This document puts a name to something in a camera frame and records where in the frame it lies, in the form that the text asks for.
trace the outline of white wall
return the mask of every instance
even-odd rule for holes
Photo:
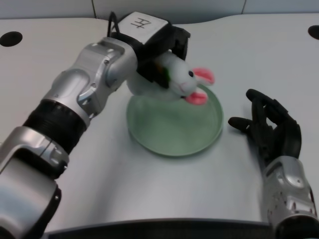
[[[107,19],[110,11],[119,17],[141,11],[173,23],[241,13],[319,12],[319,0],[0,0],[0,19],[95,17],[92,3],[101,19]]]
[[[0,0],[0,19],[94,17],[91,0]]]
[[[319,12],[319,0],[247,0],[243,13]]]

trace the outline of pink ear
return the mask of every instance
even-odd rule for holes
[[[206,93],[194,92],[191,95],[187,96],[185,100],[192,105],[203,105],[207,102],[208,96]]]
[[[194,68],[194,74],[198,77],[198,81],[204,85],[212,85],[215,82],[214,74],[206,68]]]

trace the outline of stuffed rabbit toy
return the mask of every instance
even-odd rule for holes
[[[185,61],[171,52],[166,52],[154,60],[156,74],[168,82],[168,89],[156,82],[150,82],[135,73],[127,80],[133,95],[147,96],[162,101],[185,99],[193,105],[203,105],[207,102],[207,94],[197,87],[198,84],[212,85],[215,81],[213,73],[205,68],[190,69]]]

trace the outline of table surface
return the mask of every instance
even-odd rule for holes
[[[259,90],[301,125],[300,160],[319,205],[319,41],[308,28],[319,14],[239,15],[181,25],[191,33],[187,62],[210,68],[211,90],[224,109],[224,129],[207,150],[180,159],[146,151],[129,135],[126,84],[110,96],[57,180],[62,201],[47,231],[123,220],[214,218],[261,221],[261,175],[247,139],[227,120],[251,117],[245,93]],[[0,140],[21,125],[73,64],[81,49],[106,35],[98,19],[0,20],[0,35],[23,40],[0,47]]]

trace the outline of green dish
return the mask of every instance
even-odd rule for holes
[[[210,146],[223,128],[224,114],[214,93],[199,87],[208,95],[203,106],[132,96],[126,114],[132,136],[145,148],[165,156],[186,156]]]

